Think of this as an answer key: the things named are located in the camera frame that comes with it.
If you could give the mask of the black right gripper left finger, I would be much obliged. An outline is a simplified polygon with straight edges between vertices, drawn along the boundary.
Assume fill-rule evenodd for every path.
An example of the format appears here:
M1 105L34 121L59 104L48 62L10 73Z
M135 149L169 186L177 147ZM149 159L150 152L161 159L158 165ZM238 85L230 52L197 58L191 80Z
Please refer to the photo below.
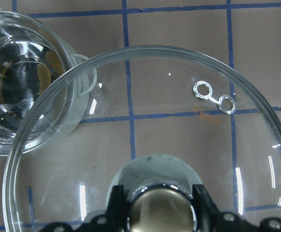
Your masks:
M110 197L106 209L107 232L127 232L128 212L131 204L125 195L123 185L115 185L111 188Z

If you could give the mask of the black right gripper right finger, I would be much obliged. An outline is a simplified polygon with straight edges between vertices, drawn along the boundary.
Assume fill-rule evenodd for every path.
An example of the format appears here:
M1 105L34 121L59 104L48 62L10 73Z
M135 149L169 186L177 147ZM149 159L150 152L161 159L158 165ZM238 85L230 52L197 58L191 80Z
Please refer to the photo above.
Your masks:
M222 212L204 185L193 185L192 195L198 230L200 232L222 232Z

